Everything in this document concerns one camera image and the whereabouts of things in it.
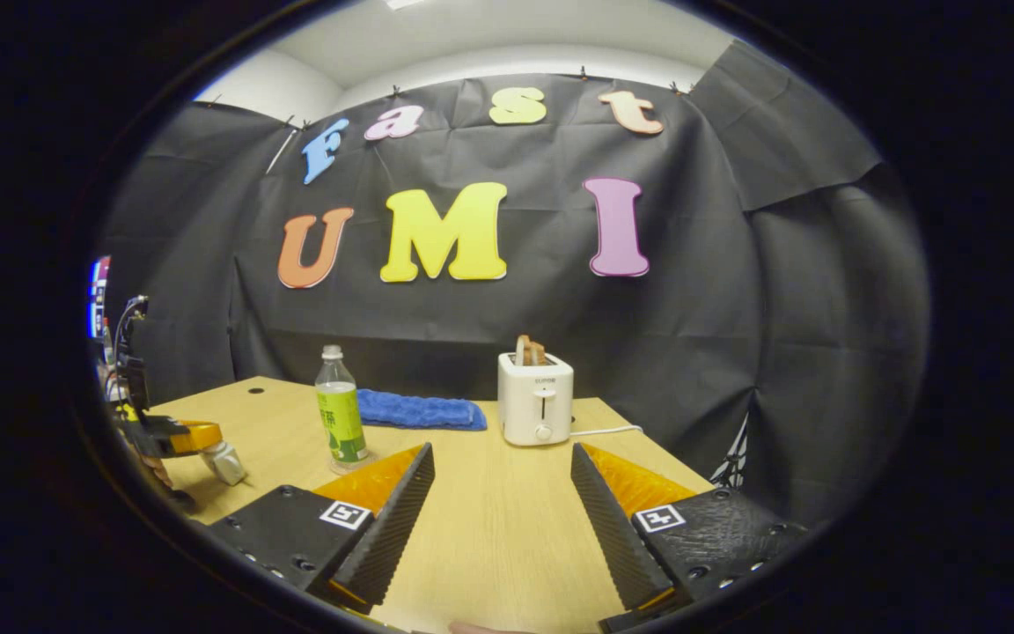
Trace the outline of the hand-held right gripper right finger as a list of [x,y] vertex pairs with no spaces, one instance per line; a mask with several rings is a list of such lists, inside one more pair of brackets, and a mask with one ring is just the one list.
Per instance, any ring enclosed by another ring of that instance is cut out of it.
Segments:
[[697,493],[588,443],[575,443],[570,478],[623,606],[615,622],[716,597],[808,533],[730,487]]

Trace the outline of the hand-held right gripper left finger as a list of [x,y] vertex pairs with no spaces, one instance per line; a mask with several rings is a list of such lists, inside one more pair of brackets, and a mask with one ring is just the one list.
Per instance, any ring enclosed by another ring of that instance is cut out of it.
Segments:
[[208,531],[270,577],[366,616],[386,598],[435,474],[422,443],[314,490],[274,487]]

